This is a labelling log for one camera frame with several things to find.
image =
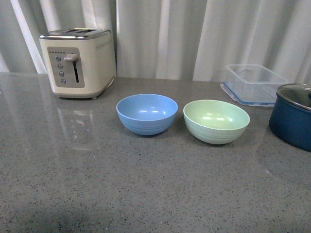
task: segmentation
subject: glass lid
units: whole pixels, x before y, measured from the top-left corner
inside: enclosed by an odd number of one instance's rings
[[[277,94],[285,101],[311,111],[311,85],[286,84],[277,89]]]

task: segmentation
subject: curtain fold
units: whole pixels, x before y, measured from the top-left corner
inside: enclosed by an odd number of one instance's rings
[[[260,64],[311,83],[308,0],[4,0],[0,71],[46,73],[40,34],[67,28],[113,32],[117,74],[218,81],[227,64]]]

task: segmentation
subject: toaster control panel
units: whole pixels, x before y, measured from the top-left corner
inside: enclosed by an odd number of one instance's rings
[[[79,49],[48,47],[55,84],[58,87],[85,87]]]

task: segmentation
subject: green bowl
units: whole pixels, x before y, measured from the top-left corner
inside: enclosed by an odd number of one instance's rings
[[[242,108],[218,100],[196,100],[184,107],[190,133],[201,141],[226,144],[239,138],[250,122]]]

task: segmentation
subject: cream toaster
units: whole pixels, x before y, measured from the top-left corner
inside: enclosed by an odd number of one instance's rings
[[[110,30],[57,30],[39,40],[56,96],[95,99],[112,84],[116,60]]]

